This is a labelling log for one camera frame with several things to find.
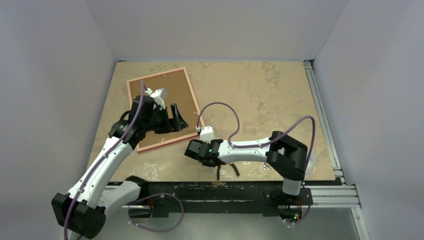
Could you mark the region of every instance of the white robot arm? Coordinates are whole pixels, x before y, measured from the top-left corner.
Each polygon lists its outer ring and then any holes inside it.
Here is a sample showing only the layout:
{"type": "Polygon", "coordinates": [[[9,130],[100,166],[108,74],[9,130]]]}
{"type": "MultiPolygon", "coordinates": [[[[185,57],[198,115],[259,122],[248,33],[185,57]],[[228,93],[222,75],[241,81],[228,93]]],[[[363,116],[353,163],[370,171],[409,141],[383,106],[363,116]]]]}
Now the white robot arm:
{"type": "Polygon", "coordinates": [[[282,134],[273,131],[271,137],[230,144],[228,140],[215,139],[212,127],[204,126],[199,132],[200,140],[191,140],[185,155],[208,167],[241,161],[267,163],[284,178],[283,193],[297,196],[305,179],[308,147],[288,135],[269,144],[282,134]]]}
{"type": "Polygon", "coordinates": [[[146,133],[154,131],[156,134],[166,134],[188,127],[176,104],[171,104],[172,118],[168,117],[165,89],[152,91],[148,88],[145,93],[148,96],[133,99],[131,110],[113,124],[102,150],[80,180],[65,195],[57,193],[52,199],[59,225],[88,239],[94,238],[105,224],[106,217],[140,196],[145,184],[140,178],[127,179],[108,194],[102,193],[118,167],[146,137],[146,133]]]}

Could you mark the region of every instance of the cork board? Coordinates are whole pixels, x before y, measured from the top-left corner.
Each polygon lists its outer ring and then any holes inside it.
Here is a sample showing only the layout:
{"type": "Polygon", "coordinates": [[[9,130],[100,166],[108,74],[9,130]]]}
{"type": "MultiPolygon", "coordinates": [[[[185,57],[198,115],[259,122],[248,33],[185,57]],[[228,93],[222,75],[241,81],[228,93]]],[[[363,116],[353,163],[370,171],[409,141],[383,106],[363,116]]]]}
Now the cork board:
{"type": "MultiPolygon", "coordinates": [[[[241,126],[240,132],[233,137],[234,141],[262,139],[274,130],[286,130],[304,115],[312,115],[316,121],[312,151],[315,168],[307,174],[306,180],[335,179],[329,149],[301,61],[118,62],[110,82],[88,165],[92,164],[103,149],[111,126],[123,112],[129,110],[127,81],[184,67],[200,108],[210,102],[219,101],[231,105],[237,111],[241,126]]],[[[205,125],[213,127],[217,139],[228,138],[237,128],[233,113],[221,105],[209,107],[202,117],[205,125]]],[[[303,121],[290,136],[309,146],[311,122],[303,121]]],[[[216,167],[203,166],[198,161],[184,156],[188,143],[189,140],[184,140],[143,153],[133,151],[121,163],[111,181],[122,182],[131,175],[151,182],[216,181],[216,167]]],[[[264,171],[260,162],[243,161],[237,162],[236,165],[240,176],[237,177],[233,168],[227,164],[221,168],[220,180],[225,182],[282,179],[272,168],[264,171]]]]}
{"type": "MultiPolygon", "coordinates": [[[[141,80],[144,81],[144,86],[152,91],[160,88],[166,89],[165,105],[168,116],[172,118],[171,104],[176,104],[182,118],[188,123],[188,127],[181,131],[167,134],[155,134],[153,131],[147,132],[145,139],[136,147],[136,151],[142,153],[197,137],[197,113],[200,110],[186,68],[181,67],[128,80],[126,87],[130,108],[133,104],[133,99],[141,93],[141,80]]],[[[202,117],[200,117],[200,125],[204,126],[202,117]]]]}

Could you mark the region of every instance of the purple cable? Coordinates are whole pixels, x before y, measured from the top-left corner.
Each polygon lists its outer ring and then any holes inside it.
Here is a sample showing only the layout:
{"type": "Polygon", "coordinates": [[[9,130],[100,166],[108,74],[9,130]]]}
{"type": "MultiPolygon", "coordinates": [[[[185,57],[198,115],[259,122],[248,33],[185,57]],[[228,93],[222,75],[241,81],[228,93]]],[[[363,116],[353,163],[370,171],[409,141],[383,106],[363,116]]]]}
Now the purple cable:
{"type": "Polygon", "coordinates": [[[299,219],[298,221],[294,222],[294,224],[298,224],[298,223],[302,222],[306,218],[306,216],[309,213],[309,210],[311,209],[311,205],[312,205],[312,194],[311,194],[311,192],[305,187],[305,185],[302,184],[301,186],[307,192],[307,194],[309,195],[309,204],[307,206],[307,209],[306,209],[305,214],[302,216],[301,219],[299,219]]]}
{"type": "Polygon", "coordinates": [[[196,127],[197,128],[199,127],[200,117],[202,116],[202,114],[205,111],[205,109],[208,108],[210,105],[214,105],[214,104],[224,105],[224,106],[228,107],[234,113],[235,119],[237,120],[237,130],[235,130],[235,132],[228,137],[228,139],[231,139],[231,137],[234,136],[234,135],[236,135],[239,132],[239,130],[240,130],[240,120],[239,120],[239,116],[236,113],[236,110],[234,110],[234,108],[232,108],[230,105],[226,104],[225,102],[214,101],[214,102],[211,102],[208,105],[204,106],[202,108],[202,110],[200,111],[199,116],[197,118],[197,125],[196,125],[196,127]]]}
{"type": "Polygon", "coordinates": [[[129,219],[129,222],[130,222],[130,223],[132,223],[132,224],[133,224],[134,226],[136,226],[136,227],[139,227],[139,228],[141,228],[141,229],[145,229],[145,230],[148,230],[148,231],[151,231],[151,232],[155,232],[155,233],[165,233],[165,232],[169,232],[169,231],[174,230],[176,227],[178,227],[178,225],[180,225],[181,221],[183,221],[183,218],[184,218],[184,208],[183,208],[183,203],[181,202],[181,200],[180,200],[180,199],[178,199],[178,197],[176,197],[176,196],[174,196],[174,195],[172,195],[172,194],[169,194],[169,193],[164,192],[164,193],[157,193],[157,194],[153,194],[153,195],[150,195],[150,196],[144,197],[144,198],[142,198],[142,199],[139,199],[139,200],[134,201],[134,203],[141,203],[141,202],[143,202],[143,201],[145,201],[145,200],[147,200],[147,199],[151,199],[151,198],[154,198],[154,197],[156,197],[156,196],[160,196],[160,195],[167,195],[167,196],[171,196],[171,197],[173,197],[173,198],[174,198],[174,199],[175,199],[175,200],[179,203],[179,206],[181,207],[181,217],[179,218],[178,222],[177,222],[174,226],[172,226],[172,227],[170,227],[170,228],[167,228],[167,229],[153,229],[153,228],[149,228],[149,227],[146,227],[146,226],[143,226],[143,225],[140,225],[140,224],[138,224],[138,223],[133,222],[133,219],[131,219],[130,213],[129,213],[129,211],[128,211],[128,219],[129,219]]]}
{"type": "MultiPolygon", "coordinates": [[[[145,84],[144,84],[143,80],[141,80],[141,95],[140,95],[140,102],[138,103],[137,111],[135,112],[135,115],[136,116],[139,115],[140,110],[142,109],[143,95],[144,95],[144,90],[143,89],[146,89],[146,87],[145,87],[145,84]]],[[[119,138],[118,141],[115,142],[115,144],[111,148],[109,148],[109,150],[106,151],[106,153],[104,155],[108,156],[122,142],[122,140],[130,132],[131,128],[133,127],[134,123],[136,122],[136,119],[137,119],[136,117],[134,117],[132,119],[131,123],[129,124],[129,126],[126,129],[126,131],[123,133],[123,135],[119,138]]],[[[87,182],[90,179],[91,175],[94,173],[94,171],[97,169],[97,167],[99,167],[99,165],[103,162],[103,160],[105,160],[105,157],[103,157],[103,156],[100,157],[100,159],[95,163],[95,165],[87,173],[87,176],[82,181],[81,186],[79,187],[80,191],[82,191],[84,189],[84,187],[87,185],[87,182]]],[[[65,240],[69,240],[69,238],[68,238],[69,219],[71,218],[71,213],[73,211],[73,208],[75,206],[75,203],[77,202],[77,199],[78,199],[78,197],[81,194],[80,191],[77,191],[76,192],[75,196],[72,199],[72,202],[69,205],[69,208],[67,210],[67,213],[66,213],[65,222],[63,224],[63,237],[64,237],[65,240]]],[[[82,237],[83,236],[80,235],[76,240],[80,240],[82,237]]]]}

